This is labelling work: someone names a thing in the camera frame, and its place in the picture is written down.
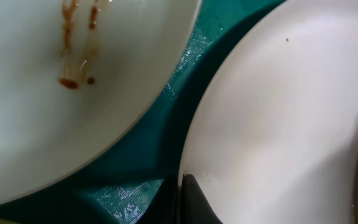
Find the large white plate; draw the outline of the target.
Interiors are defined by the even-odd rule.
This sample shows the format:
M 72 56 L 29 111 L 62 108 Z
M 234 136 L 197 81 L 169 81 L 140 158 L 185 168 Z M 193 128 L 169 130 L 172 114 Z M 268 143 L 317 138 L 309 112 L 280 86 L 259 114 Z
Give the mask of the large white plate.
M 222 223 L 358 223 L 358 0 L 289 0 L 236 44 L 179 170 Z

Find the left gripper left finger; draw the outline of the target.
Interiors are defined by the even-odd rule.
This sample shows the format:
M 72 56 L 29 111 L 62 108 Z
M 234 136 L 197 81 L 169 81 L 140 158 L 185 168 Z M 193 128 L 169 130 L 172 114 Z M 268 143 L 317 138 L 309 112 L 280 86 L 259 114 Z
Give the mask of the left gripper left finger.
M 137 224 L 176 224 L 177 200 L 177 178 L 167 177 Z

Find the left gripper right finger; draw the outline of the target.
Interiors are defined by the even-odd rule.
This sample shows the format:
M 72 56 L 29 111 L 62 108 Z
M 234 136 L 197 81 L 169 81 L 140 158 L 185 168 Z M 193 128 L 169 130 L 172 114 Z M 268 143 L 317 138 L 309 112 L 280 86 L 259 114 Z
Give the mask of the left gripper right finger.
M 186 174 L 182 178 L 181 224 L 223 224 L 191 174 Z

